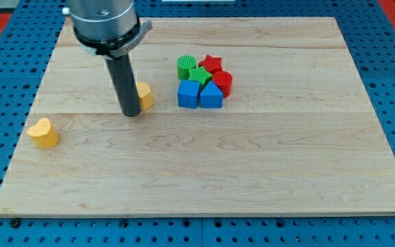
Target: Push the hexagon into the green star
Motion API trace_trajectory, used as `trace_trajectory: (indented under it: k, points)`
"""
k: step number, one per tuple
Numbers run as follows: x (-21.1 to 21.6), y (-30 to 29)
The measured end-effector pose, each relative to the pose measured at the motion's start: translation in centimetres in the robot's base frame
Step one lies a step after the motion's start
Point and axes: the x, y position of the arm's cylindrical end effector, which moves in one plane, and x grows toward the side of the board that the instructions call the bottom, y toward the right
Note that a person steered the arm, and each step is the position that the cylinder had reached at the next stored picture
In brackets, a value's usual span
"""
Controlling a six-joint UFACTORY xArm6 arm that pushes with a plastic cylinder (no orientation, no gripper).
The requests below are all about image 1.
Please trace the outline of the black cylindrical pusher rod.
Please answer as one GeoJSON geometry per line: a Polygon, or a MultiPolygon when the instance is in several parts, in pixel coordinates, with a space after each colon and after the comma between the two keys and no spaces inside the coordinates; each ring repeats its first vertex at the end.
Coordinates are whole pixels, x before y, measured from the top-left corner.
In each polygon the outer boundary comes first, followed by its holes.
{"type": "Polygon", "coordinates": [[[106,61],[121,112],[127,117],[141,113],[141,104],[129,55],[106,61]]]}

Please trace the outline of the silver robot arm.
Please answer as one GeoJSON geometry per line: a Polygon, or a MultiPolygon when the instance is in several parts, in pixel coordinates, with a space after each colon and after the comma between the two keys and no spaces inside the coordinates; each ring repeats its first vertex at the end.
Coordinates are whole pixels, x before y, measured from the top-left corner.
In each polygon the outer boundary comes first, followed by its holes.
{"type": "Polygon", "coordinates": [[[141,104],[129,53],[153,28],[140,22],[133,0],[67,0],[67,14],[83,49],[105,59],[122,113],[135,117],[141,104]]]}

